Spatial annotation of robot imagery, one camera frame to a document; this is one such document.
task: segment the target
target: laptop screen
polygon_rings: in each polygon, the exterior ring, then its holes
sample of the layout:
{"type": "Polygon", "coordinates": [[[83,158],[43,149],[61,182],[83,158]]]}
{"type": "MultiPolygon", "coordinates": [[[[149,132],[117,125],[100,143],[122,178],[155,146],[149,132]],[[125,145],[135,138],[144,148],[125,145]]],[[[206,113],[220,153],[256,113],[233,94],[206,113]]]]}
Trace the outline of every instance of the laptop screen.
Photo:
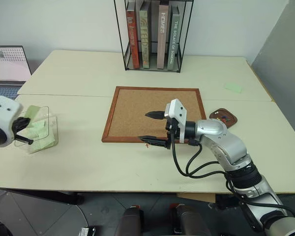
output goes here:
{"type": "Polygon", "coordinates": [[[0,84],[22,84],[30,79],[30,68],[22,46],[0,46],[0,84]]]}

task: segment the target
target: gray book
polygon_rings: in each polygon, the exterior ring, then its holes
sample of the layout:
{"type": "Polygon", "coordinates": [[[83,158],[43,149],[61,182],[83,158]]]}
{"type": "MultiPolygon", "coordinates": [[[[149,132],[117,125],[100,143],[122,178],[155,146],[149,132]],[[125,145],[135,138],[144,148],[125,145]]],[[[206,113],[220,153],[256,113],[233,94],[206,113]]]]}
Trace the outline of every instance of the gray book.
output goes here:
{"type": "Polygon", "coordinates": [[[168,23],[168,1],[161,1],[158,12],[157,69],[164,69],[166,31],[168,23]]]}
{"type": "Polygon", "coordinates": [[[151,3],[145,1],[140,8],[141,49],[143,68],[149,69],[151,52],[151,3]]]}
{"type": "Polygon", "coordinates": [[[171,13],[171,34],[170,34],[170,42],[168,45],[168,61],[167,61],[167,69],[173,70],[175,64],[175,54],[178,48],[179,41],[179,25],[180,25],[180,13],[178,7],[174,6],[172,8],[171,13]]]}

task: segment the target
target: laptop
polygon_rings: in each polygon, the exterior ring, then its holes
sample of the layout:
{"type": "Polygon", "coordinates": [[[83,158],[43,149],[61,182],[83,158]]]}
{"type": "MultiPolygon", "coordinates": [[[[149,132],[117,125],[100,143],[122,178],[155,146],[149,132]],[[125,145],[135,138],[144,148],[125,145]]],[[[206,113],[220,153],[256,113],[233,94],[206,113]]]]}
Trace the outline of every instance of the laptop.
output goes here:
{"type": "Polygon", "coordinates": [[[30,76],[23,46],[0,46],[0,95],[14,100],[30,76]]]}

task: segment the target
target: table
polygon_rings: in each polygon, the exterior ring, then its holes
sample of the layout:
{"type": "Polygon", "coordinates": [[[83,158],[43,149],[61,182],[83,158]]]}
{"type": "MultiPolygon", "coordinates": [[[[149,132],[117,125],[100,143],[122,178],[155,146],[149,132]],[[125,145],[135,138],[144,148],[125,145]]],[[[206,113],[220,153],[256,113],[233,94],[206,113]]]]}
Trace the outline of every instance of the table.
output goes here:
{"type": "MultiPolygon", "coordinates": [[[[185,56],[181,73],[145,72],[125,71],[119,53],[62,50],[48,56],[17,98],[25,108],[50,107],[58,117],[59,143],[32,155],[13,145],[0,148],[0,187],[228,193],[222,176],[180,176],[164,148],[102,143],[116,86],[199,88],[207,115],[224,107],[237,116],[230,131],[243,139],[274,191],[295,193],[295,132],[244,58],[185,56]],[[242,93],[224,89],[228,82],[242,86],[242,93]]],[[[196,148],[178,145],[177,152],[184,166],[196,148]]],[[[194,166],[211,160],[214,156],[204,148],[194,166]]]]}
{"type": "Polygon", "coordinates": [[[199,88],[202,99],[271,101],[243,57],[184,56],[181,73],[125,71],[121,53],[53,51],[19,94],[111,97],[116,86],[199,88]],[[242,86],[242,93],[224,88],[242,86]]]}
{"type": "MultiPolygon", "coordinates": [[[[25,108],[30,104],[49,106],[58,117],[59,143],[35,154],[25,154],[14,145],[0,148],[0,188],[228,193],[222,175],[205,179],[181,176],[172,153],[165,148],[102,143],[111,97],[20,95],[17,101],[25,108]]],[[[230,131],[242,138],[274,191],[295,192],[295,132],[275,103],[203,102],[207,114],[219,107],[236,114],[238,123],[230,131]]],[[[196,147],[178,145],[181,166],[196,151],[196,147]]],[[[204,148],[194,166],[211,160],[215,157],[204,148]]],[[[206,171],[216,169],[221,168],[216,165],[206,171]]]]}

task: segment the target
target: red book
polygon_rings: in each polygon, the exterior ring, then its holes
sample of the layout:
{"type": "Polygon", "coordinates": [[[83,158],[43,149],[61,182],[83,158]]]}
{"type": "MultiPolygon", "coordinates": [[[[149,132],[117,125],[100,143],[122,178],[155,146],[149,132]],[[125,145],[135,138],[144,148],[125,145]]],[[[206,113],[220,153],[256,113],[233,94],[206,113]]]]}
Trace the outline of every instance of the red book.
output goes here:
{"type": "Polygon", "coordinates": [[[140,68],[139,46],[138,46],[135,2],[128,3],[126,15],[127,15],[128,34],[129,34],[129,42],[130,42],[130,50],[131,50],[131,55],[132,55],[133,68],[139,69],[140,68]]]}

